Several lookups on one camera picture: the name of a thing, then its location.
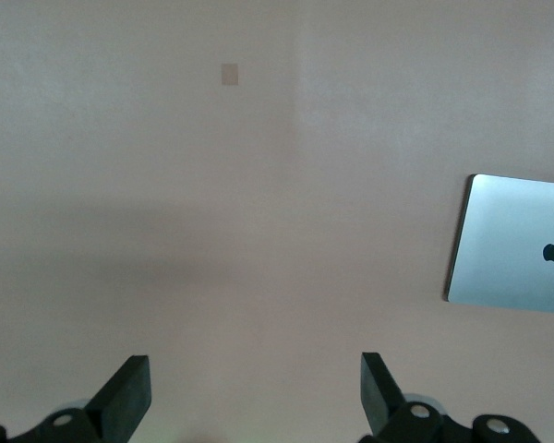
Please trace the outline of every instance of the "small beige square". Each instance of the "small beige square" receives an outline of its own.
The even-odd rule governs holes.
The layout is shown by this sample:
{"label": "small beige square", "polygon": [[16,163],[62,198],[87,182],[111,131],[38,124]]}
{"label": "small beige square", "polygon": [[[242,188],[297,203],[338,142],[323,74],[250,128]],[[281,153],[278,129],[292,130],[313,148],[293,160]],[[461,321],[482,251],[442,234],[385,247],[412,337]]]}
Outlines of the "small beige square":
{"label": "small beige square", "polygon": [[222,63],[222,84],[226,86],[238,84],[238,63]]}

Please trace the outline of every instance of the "screw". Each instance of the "screw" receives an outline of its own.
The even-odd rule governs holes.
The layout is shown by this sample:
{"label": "screw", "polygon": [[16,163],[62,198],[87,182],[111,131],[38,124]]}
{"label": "screw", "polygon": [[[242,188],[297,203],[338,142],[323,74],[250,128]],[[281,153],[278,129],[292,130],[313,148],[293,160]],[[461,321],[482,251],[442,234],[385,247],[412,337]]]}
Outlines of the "screw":
{"label": "screw", "polygon": [[59,417],[57,417],[53,421],[53,423],[54,423],[54,426],[63,426],[63,425],[67,425],[71,421],[72,421],[72,415],[70,415],[69,413],[65,413],[64,415],[60,415]]}
{"label": "screw", "polygon": [[510,431],[507,424],[498,418],[491,418],[488,420],[487,426],[497,434],[509,434]]}
{"label": "screw", "polygon": [[428,418],[431,415],[428,409],[422,404],[414,405],[412,408],[410,408],[410,412],[418,418]]}

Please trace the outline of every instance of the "laptop lid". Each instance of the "laptop lid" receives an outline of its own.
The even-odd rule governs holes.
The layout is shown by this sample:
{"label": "laptop lid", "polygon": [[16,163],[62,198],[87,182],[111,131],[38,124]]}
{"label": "laptop lid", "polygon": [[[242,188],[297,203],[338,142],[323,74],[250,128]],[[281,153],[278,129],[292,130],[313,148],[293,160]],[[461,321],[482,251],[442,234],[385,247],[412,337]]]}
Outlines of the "laptop lid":
{"label": "laptop lid", "polygon": [[470,177],[447,300],[554,312],[554,183]]}

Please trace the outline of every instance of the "silver laptop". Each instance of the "silver laptop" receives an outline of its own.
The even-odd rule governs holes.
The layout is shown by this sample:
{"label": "silver laptop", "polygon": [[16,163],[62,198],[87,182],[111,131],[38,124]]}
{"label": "silver laptop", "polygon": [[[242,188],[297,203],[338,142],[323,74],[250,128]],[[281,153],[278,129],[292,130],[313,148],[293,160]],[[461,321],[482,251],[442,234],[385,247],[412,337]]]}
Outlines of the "silver laptop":
{"label": "silver laptop", "polygon": [[554,312],[554,183],[473,175],[447,300]]}

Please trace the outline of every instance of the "black apple logo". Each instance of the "black apple logo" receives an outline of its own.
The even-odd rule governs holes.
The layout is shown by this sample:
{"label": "black apple logo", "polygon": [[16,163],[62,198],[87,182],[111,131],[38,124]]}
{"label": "black apple logo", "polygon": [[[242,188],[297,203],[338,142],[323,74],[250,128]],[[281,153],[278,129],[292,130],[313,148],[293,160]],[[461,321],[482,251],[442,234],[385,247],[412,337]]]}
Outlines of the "black apple logo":
{"label": "black apple logo", "polygon": [[543,254],[546,261],[554,261],[554,243],[545,245]]}

